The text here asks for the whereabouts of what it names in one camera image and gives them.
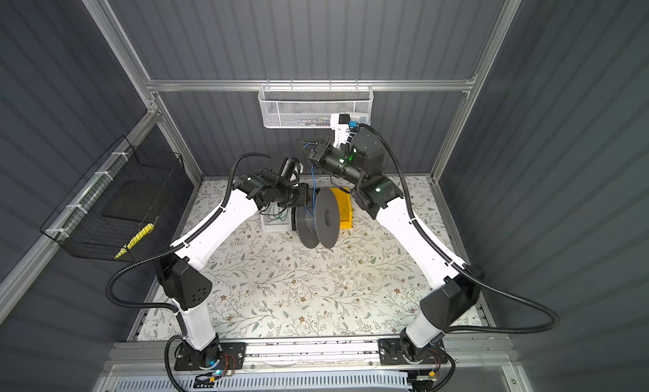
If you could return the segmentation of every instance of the small box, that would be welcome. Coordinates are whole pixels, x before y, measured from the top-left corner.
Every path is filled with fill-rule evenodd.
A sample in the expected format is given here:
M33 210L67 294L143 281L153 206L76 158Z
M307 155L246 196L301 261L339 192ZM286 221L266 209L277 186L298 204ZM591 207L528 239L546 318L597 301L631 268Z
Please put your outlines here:
M290 232L292 210L293 208L282 209L277 206L277 203L271 203L271 206L268 208L268 210L263 212L264 214L261 214L260 212L259 218L262 226L262 231L263 232Z
M338 210L340 212L340 228L352 228L352 198L349 193L345 193L338 188L332 188L336 200L338 201Z

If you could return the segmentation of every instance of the black mounting plate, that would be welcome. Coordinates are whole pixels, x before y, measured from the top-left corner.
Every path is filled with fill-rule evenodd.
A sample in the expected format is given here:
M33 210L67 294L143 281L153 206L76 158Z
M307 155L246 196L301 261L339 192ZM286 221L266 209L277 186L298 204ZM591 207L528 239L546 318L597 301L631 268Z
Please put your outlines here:
M223 354L231 355L234 358L234 367L231 362L228 365L229 369L243 368L243 360L245 359L245 343L221 343ZM173 366L174 371L202 371L200 366L204 365L196 360L191 354L183 354L182 347L179 354L182 358L176 358L176 363Z
M404 357L403 352L401 351L401 344L399 342L400 339L398 338L378 340L378 351L381 365L435 365L435 363L446 364L448 362L446 357L439 352L440 349L444 348L442 340L439 340L437 344L430 346L427 353L421 358L420 362L409 362L406 360L406 357Z

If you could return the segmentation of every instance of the black cable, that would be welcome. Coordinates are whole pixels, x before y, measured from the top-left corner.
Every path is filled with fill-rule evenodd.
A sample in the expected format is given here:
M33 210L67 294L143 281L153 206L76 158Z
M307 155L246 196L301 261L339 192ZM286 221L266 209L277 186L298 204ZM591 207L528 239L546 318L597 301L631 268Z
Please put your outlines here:
M298 161L296 161L295 165L293 166L293 173L295 174L296 178L295 180L289 181L287 183L288 186L293 186L300 183L300 163Z
M125 300L119 299L115 296L113 293L113 287L115 286L115 282L119 279L120 276L124 275L125 273L129 272L130 270L141 266L143 264L146 264L147 262L153 261L155 259L164 257L166 255L172 254L182 248L185 247L185 243L189 243L192 240L196 238L197 235L202 233L210 224L212 224L219 215L221 215L221 212L223 211L223 208L228 204L228 201L230 200L230 193L232 191L232 181L234 180L234 172L237 169L237 165L239 162L246 158L246 157L251 157L251 156L261 156L261 157L266 157L270 158L270 155L263 154L263 153L247 153L243 154L242 156L239 156L234 161L234 164L232 165L232 169L230 171L230 176L228 177L228 185L225 189L225 196L223 197L223 201L221 202L221 208L216 210L216 212L205 222L203 225L201 225L194 233L192 233L189 237L187 237L187 240L184 243L178 244L174 247L170 247L163 252L159 252L158 254L155 254L154 256L151 256L149 258L142 259L142 261L134 262L130 264L129 266L125 266L122 269L120 269L118 272L114 273L109 281L106 283L106 298L109 299L110 302L121 306L121 307L133 307L136 309L154 309L154 308L160 308L160 309L169 309L171 310L174 314L178 312L178 308L170 303L138 303L138 302L127 302Z
M342 191L345 192L345 193L350 193L347 189L345 189L345 187L340 186L340 185L338 185L337 183L335 183L335 182L334 182L334 177L333 177L331 174L329 174L329 182L331 182L331 185L332 185L333 187L336 187L336 188L342 190Z
M239 158L237 158L234 161L234 164L232 165L232 169L230 169L230 176L228 177L228 186L225 189L225 196L223 196L223 201L221 202L221 207L219 209L217 209L216 212L212 216L210 216L205 223L203 223L198 229L196 229L196 231L194 233L190 234L187 237L187 240L185 240L186 243L191 242L200 233L204 232L205 229L207 227L209 227L209 225L211 225L216 220L216 218L221 215L221 213L223 213L223 209L225 209L225 206L228 204L228 201L230 201L230 193L232 192L232 181L234 180L234 171L237 169L237 165L239 165L239 162L242 159L247 158L247 157L255 157L255 156L256 157L266 157L266 158L271 157L270 155L264 154L264 153L247 153L247 154L243 154L242 156L239 156Z
M136 309L154 309L156 307L160 309L169 309L173 313L178 312L178 308L171 303L138 303L138 302L127 302L125 300L122 300L120 298L117 298L115 294L113 293L113 287L115 286L115 282L119 279L120 276L126 274L129 272L131 269L137 268L138 266L141 266L143 264L146 264L147 262L153 261L154 259L158 259L161 257L164 257L166 255L172 254L180 249L185 247L185 244L179 244L175 247L171 247L170 249L166 249L163 252L160 252L158 254L155 254L154 256L151 256L146 259L142 259L142 261L134 262L130 264L129 266L125 266L122 269L120 269L118 272L114 273L113 276L110 277L109 281L106 283L106 298L108 298L111 302L114 304L121 306L121 307L134 307Z
M412 211L412 204L410 202L410 192L408 191L408 185L406 184L406 177L404 176L403 171L401 170L401 166L399 165L399 161L396 160L396 156L392 152L392 149L385 142L383 137L381 137L381 135L374 128L372 128L367 124L362 124L362 123L359 124L359 127L365 128L370 132L372 132L375 136L377 136L377 138L381 141L381 144L383 144L383 146L385 147L387 153L390 155L390 158L392 158L392 161L394 162L394 166L396 167L396 171L399 174L399 180L401 181L404 198L406 200L406 209L408 210L408 217L414 218L415 214ZM460 267L456 262L454 262L452 258L446 255L446 253L439 246L437 246L437 244L435 244L435 242L432 241L430 237L428 237L428 234L426 234L426 232L419 225L417 220L412 220L411 224L415 226L415 229L417 229L419 235L421 235L421 237L423 237L423 239L426 240L426 242L446 261L447 265L452 266L456 271L458 271L458 273L464 275L468 280L500 296L514 300L515 302L524 304L526 306L532 307L533 309L536 309L550 317L549 322L537 326L527 326L527 327L451 326L445 333L450 333L453 331L476 331L476 332L483 332L483 333L529 334L529 333L540 333L542 331L548 331L552 328L555 328L559 324L559 315L557 315L549 307L544 306L538 302L534 302L531 299L523 298L522 296L518 296L513 293L499 290L477 279L475 276L473 276L463 267Z
M171 342L174 340L181 340L181 342L183 342L183 337L176 334L167 340L167 344L164 346L164 369L167 372L167 378L169 378L171 385L173 385L178 392L187 392L182 386L180 386L180 384L178 384L171 373L171 364L169 364L169 348L171 347Z
M350 128L349 129L349 134L347 136L347 140L345 141L345 153L351 154L352 153L352 140L354 139L354 136L356 133L358 133L358 130L360 129L360 124L357 125L356 127Z
M435 391L438 391L438 390L442 389L442 387L443 387L444 385L446 385L447 382L450 380L450 377L453 376L453 372L455 372L455 360L453 360L453 357L450 356L450 355L448 354L448 352L446 352L446 350L442 350L442 349L440 348L439 351L440 351L440 352L442 353L442 355L445 356L446 359L450 362L450 369L449 369L449 373L446 374L446 376L444 376L444 379L442 379L441 381L439 381L439 383L435 382L435 385L434 385L433 389L431 389L429 392L435 392Z
M282 209L279 213L275 213L274 215L270 215L270 214L266 214L266 213L261 213L261 212L260 212L259 214L260 214L260 215L264 215L264 216L279 216L280 214L282 214L283 212L285 212L286 209L288 209L288 208L284 208L284 209Z

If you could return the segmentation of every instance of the white mesh basket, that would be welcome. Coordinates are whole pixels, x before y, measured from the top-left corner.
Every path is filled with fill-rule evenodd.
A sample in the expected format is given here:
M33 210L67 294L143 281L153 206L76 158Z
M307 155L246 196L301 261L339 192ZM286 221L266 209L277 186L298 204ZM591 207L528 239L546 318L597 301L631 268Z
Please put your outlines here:
M259 105L267 128L329 128L332 113L367 113L371 117L373 100L371 87L349 91L259 89Z

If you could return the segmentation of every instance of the wire mesh basket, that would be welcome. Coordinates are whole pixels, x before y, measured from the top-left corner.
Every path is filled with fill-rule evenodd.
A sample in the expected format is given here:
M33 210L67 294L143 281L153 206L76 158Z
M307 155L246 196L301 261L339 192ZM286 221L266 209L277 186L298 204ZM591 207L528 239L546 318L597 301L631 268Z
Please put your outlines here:
M41 232L73 257L140 261L172 241L188 199L184 174L180 154L129 146Z
M373 101L371 87L348 91L283 91L267 86L259 89L259 105L267 128L329 128L332 113L371 115Z

